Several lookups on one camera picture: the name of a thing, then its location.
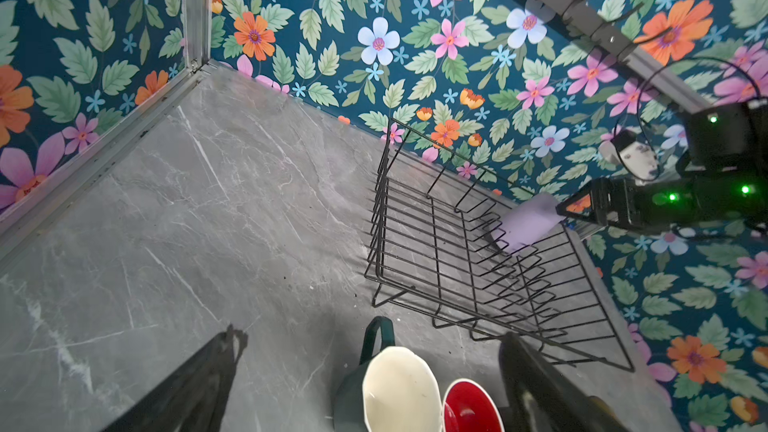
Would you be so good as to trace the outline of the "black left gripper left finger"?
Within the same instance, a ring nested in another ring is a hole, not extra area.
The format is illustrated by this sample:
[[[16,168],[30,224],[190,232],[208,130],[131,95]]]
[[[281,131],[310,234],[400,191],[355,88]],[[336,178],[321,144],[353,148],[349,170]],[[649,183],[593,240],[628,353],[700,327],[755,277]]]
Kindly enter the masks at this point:
[[[248,334],[233,326],[166,377],[107,431],[219,431]]]

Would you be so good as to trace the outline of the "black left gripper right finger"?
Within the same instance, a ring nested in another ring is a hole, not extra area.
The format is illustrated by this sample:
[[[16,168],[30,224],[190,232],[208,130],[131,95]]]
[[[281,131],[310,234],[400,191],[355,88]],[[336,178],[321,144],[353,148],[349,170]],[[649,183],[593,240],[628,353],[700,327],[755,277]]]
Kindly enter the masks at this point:
[[[519,335],[500,339],[499,368],[509,405],[508,431],[624,431],[606,404],[585,395]]]

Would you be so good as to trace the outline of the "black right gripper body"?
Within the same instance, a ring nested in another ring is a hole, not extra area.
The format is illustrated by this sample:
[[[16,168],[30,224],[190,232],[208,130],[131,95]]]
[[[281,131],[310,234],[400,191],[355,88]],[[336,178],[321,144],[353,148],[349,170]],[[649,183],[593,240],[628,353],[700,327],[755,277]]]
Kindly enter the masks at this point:
[[[698,203],[687,179],[649,185],[630,179],[593,179],[560,202],[556,212],[569,219],[651,234],[699,223]]]

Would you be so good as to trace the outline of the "white mug red inside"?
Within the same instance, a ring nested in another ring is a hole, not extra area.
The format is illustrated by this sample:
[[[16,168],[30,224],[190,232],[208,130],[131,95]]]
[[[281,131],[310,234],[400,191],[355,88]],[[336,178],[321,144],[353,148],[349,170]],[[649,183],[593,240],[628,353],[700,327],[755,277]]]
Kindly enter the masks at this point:
[[[443,398],[445,432],[504,432],[499,410],[478,383],[460,378],[447,388]]]

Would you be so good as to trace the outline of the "lilac cup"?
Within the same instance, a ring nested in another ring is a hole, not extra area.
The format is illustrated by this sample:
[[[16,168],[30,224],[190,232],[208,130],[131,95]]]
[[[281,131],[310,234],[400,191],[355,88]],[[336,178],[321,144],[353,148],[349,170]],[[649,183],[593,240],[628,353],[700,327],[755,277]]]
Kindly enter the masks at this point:
[[[549,193],[533,196],[501,218],[490,231],[500,250],[508,254],[533,245],[544,238],[562,220],[557,213],[558,200]]]

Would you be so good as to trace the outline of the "green mug cream inside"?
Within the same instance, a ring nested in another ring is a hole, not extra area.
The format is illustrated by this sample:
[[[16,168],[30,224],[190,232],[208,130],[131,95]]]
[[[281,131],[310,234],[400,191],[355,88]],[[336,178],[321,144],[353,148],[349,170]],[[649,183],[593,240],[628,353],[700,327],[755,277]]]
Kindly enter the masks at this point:
[[[384,316],[365,330],[358,367],[333,399],[336,431],[433,431],[443,429],[442,398],[427,362],[396,344]]]

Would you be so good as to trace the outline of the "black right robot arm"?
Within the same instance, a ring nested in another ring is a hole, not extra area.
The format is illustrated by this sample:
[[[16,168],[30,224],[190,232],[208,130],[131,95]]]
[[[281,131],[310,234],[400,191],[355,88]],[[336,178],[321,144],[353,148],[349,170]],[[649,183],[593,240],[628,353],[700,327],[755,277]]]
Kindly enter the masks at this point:
[[[600,226],[655,234],[676,226],[742,220],[767,232],[767,99],[683,115],[688,150],[677,179],[638,185],[628,178],[591,180],[557,213]]]

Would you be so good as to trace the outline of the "aluminium frame post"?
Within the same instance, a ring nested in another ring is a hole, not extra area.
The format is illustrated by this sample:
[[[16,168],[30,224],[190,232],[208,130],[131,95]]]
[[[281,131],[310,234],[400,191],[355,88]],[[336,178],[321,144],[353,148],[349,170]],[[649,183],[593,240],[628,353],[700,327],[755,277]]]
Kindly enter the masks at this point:
[[[211,56],[211,0],[182,0],[186,37],[186,62],[191,73],[206,65]]]

